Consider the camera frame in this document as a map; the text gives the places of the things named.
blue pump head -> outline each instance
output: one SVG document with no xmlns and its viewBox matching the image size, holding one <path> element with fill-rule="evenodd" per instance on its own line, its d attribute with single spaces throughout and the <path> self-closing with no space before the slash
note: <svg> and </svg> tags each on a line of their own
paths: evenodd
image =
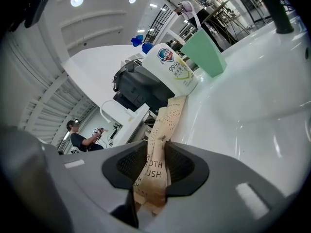
<svg viewBox="0 0 311 233">
<path fill-rule="evenodd" d="M 132 38 L 131 42 L 133 43 L 134 47 L 138 47 L 139 45 L 142 44 L 144 37 L 140 34 L 137 35 L 136 37 Z M 151 48 L 153 48 L 154 46 L 148 42 L 148 43 L 144 43 L 142 44 L 142 51 L 147 54 Z"/>
</svg>

black hair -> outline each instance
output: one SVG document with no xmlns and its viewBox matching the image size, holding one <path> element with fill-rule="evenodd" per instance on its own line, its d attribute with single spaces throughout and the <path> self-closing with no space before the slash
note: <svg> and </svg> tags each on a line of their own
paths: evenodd
<svg viewBox="0 0 311 233">
<path fill-rule="evenodd" d="M 68 131 L 71 130 L 70 125 L 73 126 L 73 124 L 74 124 L 74 121 L 72 121 L 72 120 L 70 120 L 70 121 L 67 123 L 66 128 L 67 128 Z"/>
</svg>

sink basin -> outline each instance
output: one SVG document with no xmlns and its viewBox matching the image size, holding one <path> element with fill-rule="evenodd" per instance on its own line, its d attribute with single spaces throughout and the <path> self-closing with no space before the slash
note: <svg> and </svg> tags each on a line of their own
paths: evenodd
<svg viewBox="0 0 311 233">
<path fill-rule="evenodd" d="M 200 80 L 172 141 L 237 158 L 285 196 L 302 185 L 311 159 L 311 49 L 299 17 L 294 32 L 274 23 L 223 52 L 227 68 Z"/>
</svg>

person's hand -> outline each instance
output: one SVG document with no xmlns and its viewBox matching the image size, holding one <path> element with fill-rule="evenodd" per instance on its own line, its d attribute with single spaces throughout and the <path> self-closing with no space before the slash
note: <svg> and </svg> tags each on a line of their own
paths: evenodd
<svg viewBox="0 0 311 233">
<path fill-rule="evenodd" d="M 179 13 L 179 12 L 181 12 L 181 8 L 177 8 L 177 9 L 175 9 L 175 10 L 174 10 L 174 12 L 175 12 L 175 13 Z"/>
</svg>

